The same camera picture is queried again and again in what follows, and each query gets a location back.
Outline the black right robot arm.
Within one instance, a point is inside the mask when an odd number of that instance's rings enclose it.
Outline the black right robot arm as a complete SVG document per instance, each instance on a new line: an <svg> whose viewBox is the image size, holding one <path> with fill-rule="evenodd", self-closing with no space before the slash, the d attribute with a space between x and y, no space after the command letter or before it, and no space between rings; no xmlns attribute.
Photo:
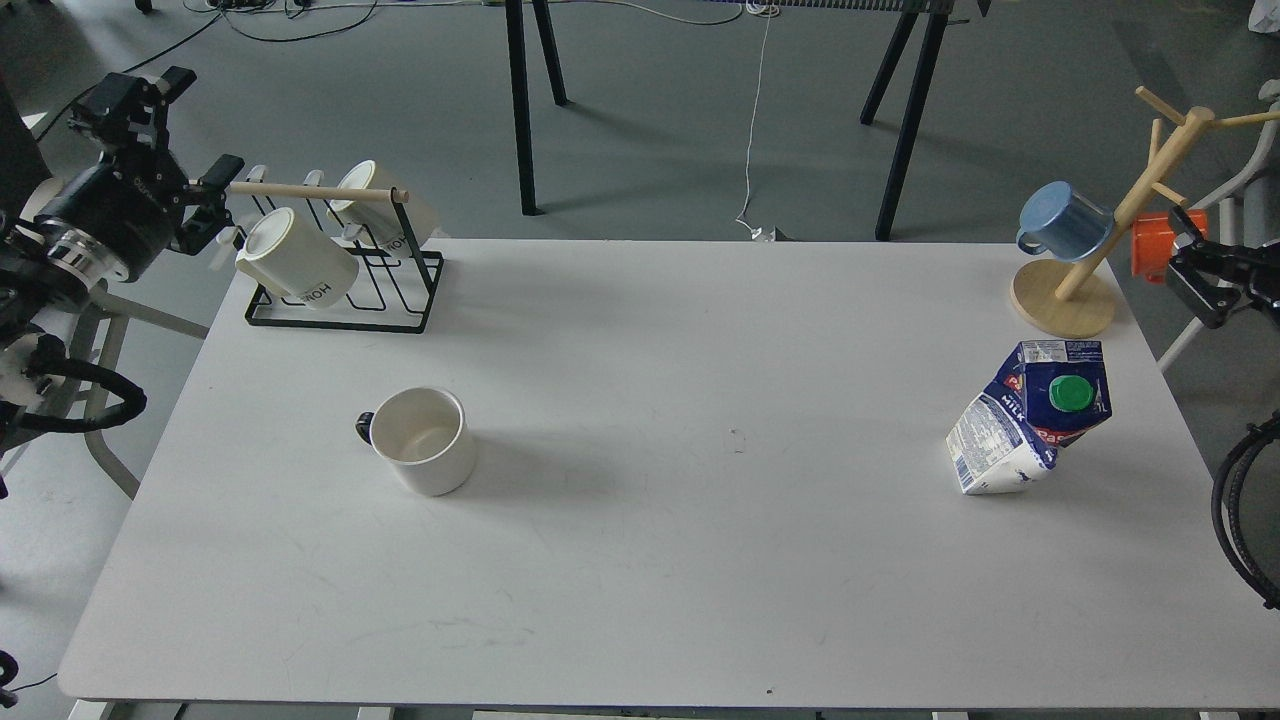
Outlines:
<svg viewBox="0 0 1280 720"><path fill-rule="evenodd" d="M1207 240L1190 215L1174 205L1170 225L1187 238L1176 245L1165 272L1166 286L1207 328L1222 327L1229 316L1247 306L1277 323L1277 243L1260 249Z"/></svg>

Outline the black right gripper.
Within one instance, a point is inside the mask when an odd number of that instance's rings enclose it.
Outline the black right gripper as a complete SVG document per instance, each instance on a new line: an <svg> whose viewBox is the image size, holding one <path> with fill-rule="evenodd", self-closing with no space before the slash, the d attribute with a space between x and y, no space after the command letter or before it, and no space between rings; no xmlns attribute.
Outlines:
<svg viewBox="0 0 1280 720"><path fill-rule="evenodd" d="M1167 223L1175 232L1172 256L1199 255L1199 273L1189 260L1174 258L1166 270L1166 286L1208 329L1221 328L1234 307L1247 296L1249 306L1271 314L1271 246L1258 249L1206 245L1196 223L1197 210L1172 205ZM1201 274L1208 273L1228 283L1220 287Z"/></svg>

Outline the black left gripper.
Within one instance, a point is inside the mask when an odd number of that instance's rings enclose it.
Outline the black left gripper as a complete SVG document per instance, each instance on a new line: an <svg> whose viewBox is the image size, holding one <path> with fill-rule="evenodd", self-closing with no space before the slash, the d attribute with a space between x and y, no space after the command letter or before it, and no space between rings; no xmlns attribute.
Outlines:
<svg viewBox="0 0 1280 720"><path fill-rule="evenodd" d="M170 105L198 78L184 67L157 77L119 73L123 95L87 95L68 126L93 142L99 160L35 215L47 263L82 283L110 275L136 282L159 256L201 254L230 223L227 191L244 159L223 154L191 179L169 147Z"/></svg>

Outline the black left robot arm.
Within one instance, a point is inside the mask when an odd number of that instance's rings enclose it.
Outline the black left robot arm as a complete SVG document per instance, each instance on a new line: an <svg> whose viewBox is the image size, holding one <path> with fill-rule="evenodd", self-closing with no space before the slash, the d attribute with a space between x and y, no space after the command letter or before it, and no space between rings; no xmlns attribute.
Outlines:
<svg viewBox="0 0 1280 720"><path fill-rule="evenodd" d="M156 79L105 76L69 118L99 160L3 217L4 451L46 434L96 441L136 419L146 393L114 368L124 325L170 318L110 295L108 283L137 281L164 251L243 246L227 209L243 159L223 155L191 179L169 147L169 108L196 78L180 67Z"/></svg>

